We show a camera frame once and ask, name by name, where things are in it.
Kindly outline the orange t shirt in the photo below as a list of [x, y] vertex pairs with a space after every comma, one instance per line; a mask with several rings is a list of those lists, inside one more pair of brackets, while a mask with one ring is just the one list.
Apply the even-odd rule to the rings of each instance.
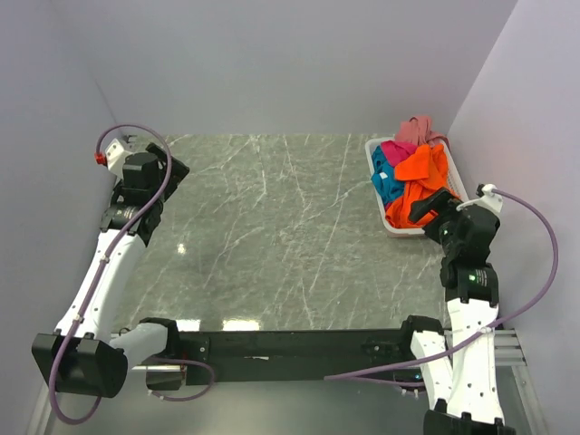
[[394, 168], [394, 177], [404, 182], [403, 194], [386, 209], [387, 222], [395, 228], [420, 228], [430, 223], [436, 215], [426, 214], [417, 223], [409, 219], [411, 205], [423, 200], [441, 188], [448, 188], [449, 163], [444, 145], [420, 145], [406, 160]]

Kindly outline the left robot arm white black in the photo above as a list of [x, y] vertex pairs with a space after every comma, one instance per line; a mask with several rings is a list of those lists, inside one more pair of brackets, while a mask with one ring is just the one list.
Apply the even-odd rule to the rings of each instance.
[[133, 268], [161, 222], [165, 202], [189, 168], [158, 145], [133, 152], [114, 140], [104, 154], [120, 180], [100, 224], [95, 254], [82, 285], [51, 333], [32, 344], [36, 364], [52, 393], [113, 398], [128, 371], [155, 358], [175, 362], [181, 352], [175, 321], [149, 317], [125, 337], [112, 324]]

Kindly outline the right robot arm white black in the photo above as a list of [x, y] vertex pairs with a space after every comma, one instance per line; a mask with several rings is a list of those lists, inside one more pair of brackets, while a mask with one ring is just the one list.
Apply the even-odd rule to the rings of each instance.
[[426, 434], [513, 434], [498, 398], [495, 329], [498, 275], [488, 262], [490, 245], [500, 227], [503, 198], [491, 184], [466, 202], [447, 188], [412, 203], [409, 220], [425, 217], [425, 235], [438, 243], [444, 257], [440, 281], [451, 321], [450, 336], [439, 322], [411, 316], [398, 351], [420, 362], [430, 408]]

